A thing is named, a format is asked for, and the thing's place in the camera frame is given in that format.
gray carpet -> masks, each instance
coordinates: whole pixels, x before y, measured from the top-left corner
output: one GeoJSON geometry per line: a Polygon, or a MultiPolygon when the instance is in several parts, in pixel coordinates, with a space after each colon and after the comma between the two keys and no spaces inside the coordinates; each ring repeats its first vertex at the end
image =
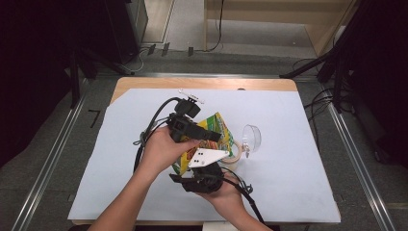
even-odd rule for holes
{"type": "MultiPolygon", "coordinates": [[[[247,75],[273,75],[289,72],[298,59],[169,52],[162,57],[160,51],[151,56],[142,55],[144,66],[137,75],[147,73],[223,73],[247,75]]],[[[135,58],[128,66],[138,68],[141,62],[135,58]]],[[[118,75],[108,68],[99,67],[101,73],[90,85],[85,105],[65,145],[47,189],[29,225],[29,230],[68,230],[73,225],[66,220],[72,205],[71,195],[76,193],[81,177],[92,152],[103,114],[109,105],[118,75]],[[95,113],[101,115],[90,128],[95,113]]],[[[296,84],[304,104],[310,103],[320,91],[314,78],[298,77],[296,84]]],[[[34,184],[41,165],[63,126],[68,113],[70,96],[64,98],[55,112],[47,119],[30,146],[0,169],[0,230],[10,230],[21,209],[24,197],[34,184]]],[[[375,183],[387,203],[407,202],[407,169],[400,166],[378,164],[370,154],[370,143],[364,136],[353,115],[346,115],[347,124],[364,153],[365,161],[375,183]]],[[[339,132],[328,111],[316,119],[320,137],[320,155],[333,193],[337,199],[342,223],[338,225],[313,225],[309,230],[379,230],[371,207],[345,152],[339,132]]],[[[408,230],[407,210],[392,210],[398,230],[408,230]]],[[[282,230],[303,230],[302,225],[282,225],[282,230]]]]}

